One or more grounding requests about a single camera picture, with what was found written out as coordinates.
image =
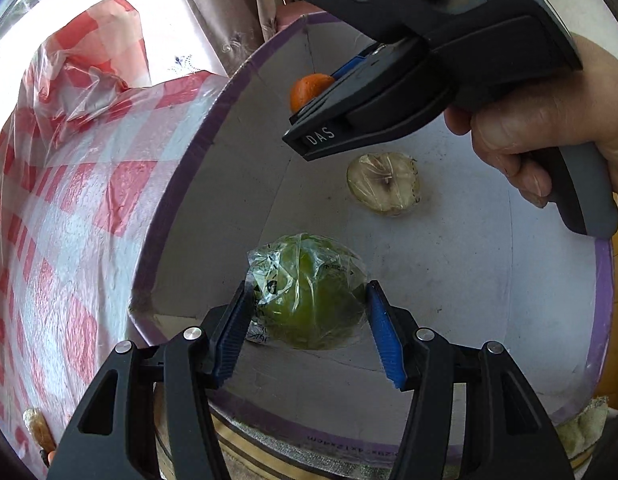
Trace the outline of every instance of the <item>plastic sheet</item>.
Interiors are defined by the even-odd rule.
[[[227,83],[151,88],[140,17],[104,0],[47,39],[0,132],[0,428],[40,478],[22,414],[60,440],[114,344],[132,338],[138,262],[164,191]]]
[[[259,324],[296,349],[341,348],[365,312],[360,258],[330,238],[284,236],[249,253]]]
[[[36,442],[47,453],[51,453],[56,449],[54,438],[49,432],[49,426],[45,420],[45,416],[38,408],[29,408],[22,414],[22,421]]]
[[[385,216],[398,216],[420,201],[416,162],[402,153],[369,153],[347,168],[347,184],[361,203]]]

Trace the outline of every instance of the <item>hand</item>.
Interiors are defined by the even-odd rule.
[[[584,70],[530,84],[471,114],[445,110],[456,135],[471,130],[473,151],[500,170],[520,194],[544,207],[549,174],[518,153],[594,141],[609,163],[618,193],[618,60],[595,43],[574,36]]]

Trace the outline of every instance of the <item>red checkered cloth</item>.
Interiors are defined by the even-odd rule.
[[[151,88],[140,17],[104,0],[51,36],[0,132],[0,427],[40,478],[22,423],[59,439],[129,319],[139,256],[174,171],[227,79]]]

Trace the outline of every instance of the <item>green apple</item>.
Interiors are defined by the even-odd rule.
[[[366,276],[359,258],[330,238],[283,237],[249,254],[257,315],[270,335],[293,348],[345,344],[365,311]]]

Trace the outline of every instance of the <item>metal screw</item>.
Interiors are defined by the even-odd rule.
[[[185,332],[182,334],[185,339],[188,341],[193,341],[194,339],[198,339],[202,335],[202,330],[197,326],[190,326]]]
[[[416,332],[416,337],[421,341],[431,341],[436,334],[429,328],[421,328]]]
[[[114,349],[116,354],[126,354],[131,350],[131,341],[121,341],[120,343],[116,343]]]
[[[505,348],[497,341],[489,341],[487,343],[487,350],[492,354],[500,355],[503,351],[505,351]]]

